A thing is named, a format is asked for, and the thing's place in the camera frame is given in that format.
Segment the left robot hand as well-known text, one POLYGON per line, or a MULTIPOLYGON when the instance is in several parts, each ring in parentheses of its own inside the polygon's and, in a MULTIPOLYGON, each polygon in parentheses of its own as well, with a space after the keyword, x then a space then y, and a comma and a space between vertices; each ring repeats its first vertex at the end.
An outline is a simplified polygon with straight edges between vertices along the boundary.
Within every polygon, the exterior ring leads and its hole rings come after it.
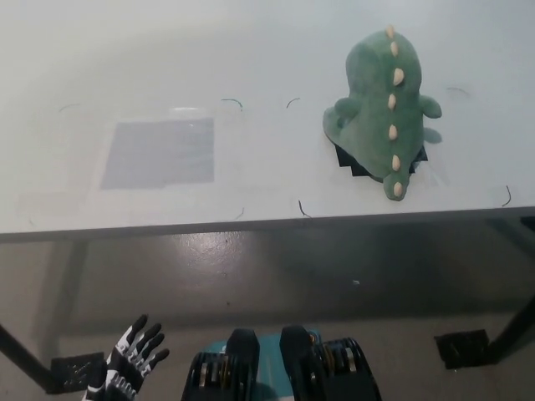
POLYGON ((165 339, 159 323, 145 325, 148 316, 141 315, 113 347, 110 355, 100 362, 89 380, 83 400, 134 400, 147 376, 170 350, 160 348, 165 339))

